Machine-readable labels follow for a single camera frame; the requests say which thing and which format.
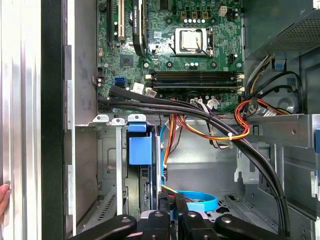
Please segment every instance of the finger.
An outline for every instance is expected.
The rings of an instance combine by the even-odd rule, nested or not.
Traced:
[[[6,210],[6,207],[8,205],[9,198],[10,198],[10,193],[11,191],[7,190],[6,193],[4,194],[2,201],[0,202],[0,215],[3,215],[4,211]]]
[[[10,186],[8,184],[3,184],[2,186],[0,186],[0,202],[2,201],[2,199],[4,199],[4,196],[9,190],[9,187]]]

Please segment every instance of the cpu socket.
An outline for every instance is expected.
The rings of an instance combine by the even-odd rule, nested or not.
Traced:
[[[171,37],[170,47],[176,56],[214,55],[213,28],[176,28]]]

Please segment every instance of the white label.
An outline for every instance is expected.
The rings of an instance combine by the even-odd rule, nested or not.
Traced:
[[[217,99],[210,99],[206,105],[208,106],[208,108],[210,109],[218,109],[218,106],[220,105],[220,103],[218,102]]]
[[[133,90],[132,90],[132,92],[134,92],[134,93],[136,93],[136,94],[143,94],[143,93],[144,93],[144,88],[145,88],[145,85],[144,85],[144,84],[135,82],[135,83],[133,84]]]
[[[145,95],[147,97],[151,97],[151,98],[154,98],[156,95],[157,95],[157,92],[152,90],[152,89],[148,89],[145,93]]]
[[[162,38],[162,32],[161,31],[153,32],[153,38],[154,39],[161,39]]]
[[[166,127],[170,130],[170,122],[169,122],[169,120],[166,121],[164,125],[166,125]],[[175,130],[176,130],[176,131],[178,130],[178,128],[179,128],[179,126],[178,126],[178,125],[175,125]]]
[[[269,108],[268,111],[266,111],[266,113],[263,116],[264,117],[273,117],[276,115],[277,115],[277,113],[275,111],[273,111],[271,108]]]

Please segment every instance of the black ram slot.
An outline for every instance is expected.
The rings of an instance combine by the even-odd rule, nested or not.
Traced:
[[[228,71],[167,71],[155,72],[151,87],[165,88],[237,88],[235,73]]]

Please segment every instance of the black panel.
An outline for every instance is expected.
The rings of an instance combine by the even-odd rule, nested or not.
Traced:
[[[41,1],[41,181],[45,240],[65,239],[62,12],[62,0]]]

